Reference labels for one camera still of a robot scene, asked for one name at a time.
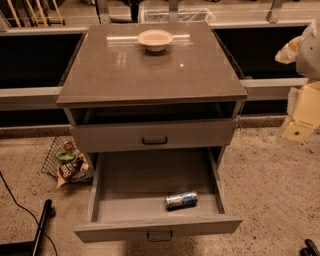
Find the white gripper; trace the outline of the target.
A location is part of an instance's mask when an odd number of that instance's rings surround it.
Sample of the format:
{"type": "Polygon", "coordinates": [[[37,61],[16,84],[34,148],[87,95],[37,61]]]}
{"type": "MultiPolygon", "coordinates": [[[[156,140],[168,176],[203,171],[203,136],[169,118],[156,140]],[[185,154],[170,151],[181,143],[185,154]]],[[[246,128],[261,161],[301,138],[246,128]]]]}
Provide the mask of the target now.
{"type": "MultiPolygon", "coordinates": [[[[291,39],[275,55],[279,63],[296,61],[301,37],[291,39]]],[[[291,88],[288,95],[288,115],[278,130],[277,141],[298,144],[305,141],[320,126],[320,81],[307,83],[300,89],[291,88]]]]}

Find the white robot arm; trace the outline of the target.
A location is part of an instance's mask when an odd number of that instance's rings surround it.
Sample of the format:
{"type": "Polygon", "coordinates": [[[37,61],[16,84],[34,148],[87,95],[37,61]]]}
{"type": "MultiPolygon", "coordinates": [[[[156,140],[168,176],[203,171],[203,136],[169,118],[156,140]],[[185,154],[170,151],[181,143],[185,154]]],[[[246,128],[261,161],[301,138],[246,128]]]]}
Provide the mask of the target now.
{"type": "Polygon", "coordinates": [[[320,18],[291,39],[275,56],[279,63],[296,63],[298,74],[307,78],[300,89],[288,94],[287,117],[278,135],[285,143],[300,143],[320,127],[320,18]]]}

